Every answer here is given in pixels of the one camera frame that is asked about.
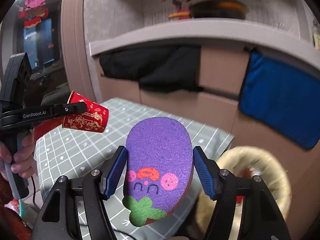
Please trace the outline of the left hand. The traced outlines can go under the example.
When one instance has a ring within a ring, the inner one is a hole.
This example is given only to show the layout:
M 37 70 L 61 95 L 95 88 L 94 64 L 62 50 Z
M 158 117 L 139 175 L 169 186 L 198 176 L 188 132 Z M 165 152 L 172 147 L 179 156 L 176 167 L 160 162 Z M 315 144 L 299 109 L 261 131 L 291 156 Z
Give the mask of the left hand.
M 34 132 L 28 132 L 22 140 L 22 149 L 17 151 L 13 156 L 7 147 L 1 142 L 1 175 L 8 181 L 4 164 L 11 163 L 14 159 L 14 164 L 11 166 L 11 171 L 14 174 L 19 174 L 20 177 L 28 179 L 35 174 L 34 159 L 35 141 Z

